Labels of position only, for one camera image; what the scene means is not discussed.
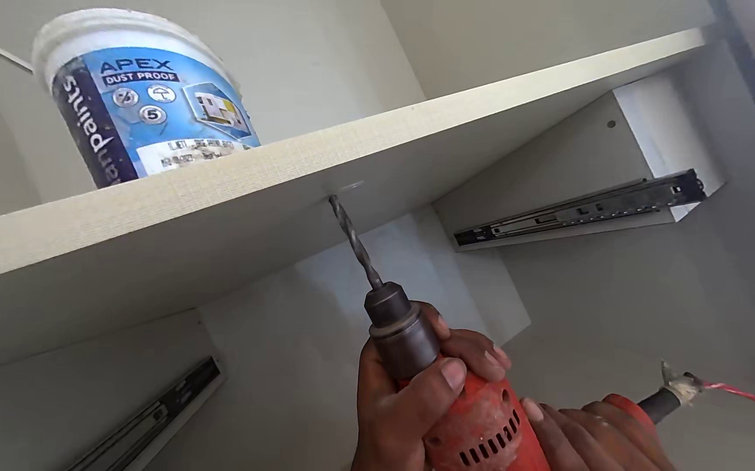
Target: red and white wire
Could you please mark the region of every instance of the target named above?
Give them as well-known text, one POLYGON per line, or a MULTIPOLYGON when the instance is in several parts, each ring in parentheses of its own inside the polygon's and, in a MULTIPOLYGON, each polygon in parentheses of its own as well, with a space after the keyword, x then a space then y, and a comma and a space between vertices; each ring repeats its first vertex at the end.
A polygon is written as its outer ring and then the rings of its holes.
POLYGON ((755 394, 751 394, 746 391, 741 391, 737 387, 729 386, 728 384, 725 384, 725 383, 710 383, 708 381, 704 381, 704 386, 706 387, 706 389, 718 389, 721 391, 727 391, 740 397, 746 397, 750 401, 755 401, 755 394))

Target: red drill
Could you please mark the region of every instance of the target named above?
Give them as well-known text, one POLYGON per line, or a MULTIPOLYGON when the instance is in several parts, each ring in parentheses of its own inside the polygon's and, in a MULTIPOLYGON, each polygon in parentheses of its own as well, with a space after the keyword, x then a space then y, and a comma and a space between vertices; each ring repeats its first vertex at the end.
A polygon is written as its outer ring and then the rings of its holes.
MULTIPOLYGON (((381 280, 339 199, 332 195, 328 200, 372 285, 364 303, 372 319, 369 335, 387 372, 400 385, 406 385, 439 358, 439 341, 401 285, 381 280)), ((680 406, 681 399, 690 400, 671 388, 669 379, 676 378, 669 378, 668 371, 664 369, 666 386, 639 405, 616 395, 604 401, 653 429, 655 423, 680 406)), ((686 377, 686 382, 695 380, 693 376, 686 377)), ((526 413, 508 381, 489 383, 471 371, 464 391, 425 436, 425 448, 436 471, 549 470, 526 413)))

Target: white sticker label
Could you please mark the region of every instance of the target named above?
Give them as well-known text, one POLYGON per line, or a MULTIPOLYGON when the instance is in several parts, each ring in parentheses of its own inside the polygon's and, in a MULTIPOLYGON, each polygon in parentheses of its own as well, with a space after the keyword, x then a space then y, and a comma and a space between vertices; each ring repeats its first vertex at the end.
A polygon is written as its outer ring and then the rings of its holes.
POLYGON ((153 175, 250 148, 226 139, 179 139, 139 147, 136 153, 147 174, 153 175))

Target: fingernail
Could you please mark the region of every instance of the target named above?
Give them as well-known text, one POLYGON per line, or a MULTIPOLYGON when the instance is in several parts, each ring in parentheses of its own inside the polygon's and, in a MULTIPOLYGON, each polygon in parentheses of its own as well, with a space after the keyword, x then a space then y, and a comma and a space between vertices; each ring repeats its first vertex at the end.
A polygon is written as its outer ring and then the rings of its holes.
POLYGON ((443 334, 449 334, 450 333, 450 327, 447 326, 447 323, 445 322, 445 318, 439 316, 435 319, 436 328, 441 331, 443 334))
POLYGON ((529 421, 540 422, 543 420, 543 411, 540 410, 540 406, 537 402, 532 401, 529 398, 523 399, 523 410, 526 411, 526 415, 529 416, 529 421))
POLYGON ((497 352, 497 355, 499 355, 503 359, 509 359, 508 355, 506 355, 506 352, 502 348, 499 348, 498 346, 494 345, 494 351, 497 352))
POLYGON ((491 355, 490 353, 488 353, 488 350, 486 350, 485 352, 485 357, 488 358, 488 361, 491 362, 495 367, 499 369, 503 369, 502 364, 499 362, 499 360, 494 358, 494 355, 491 355))
POLYGON ((468 374, 465 362, 456 358, 446 359, 441 365, 441 374, 447 380, 447 384, 450 385, 456 394, 462 391, 465 387, 465 376, 468 374))

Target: circular icon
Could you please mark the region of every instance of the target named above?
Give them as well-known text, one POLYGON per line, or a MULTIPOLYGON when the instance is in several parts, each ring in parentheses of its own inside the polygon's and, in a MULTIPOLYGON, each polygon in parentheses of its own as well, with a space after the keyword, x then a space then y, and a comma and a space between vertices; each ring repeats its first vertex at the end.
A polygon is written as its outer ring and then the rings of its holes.
POLYGON ((148 96, 160 103, 173 102, 177 95, 174 94, 174 90, 168 88, 165 85, 154 84, 148 87, 148 96))
POLYGON ((166 120, 166 112, 159 106, 142 106, 139 109, 139 117, 146 124, 160 124, 166 120))
POLYGON ((117 88, 113 91, 113 102, 122 108, 130 108, 139 102, 139 95, 130 88, 117 88))

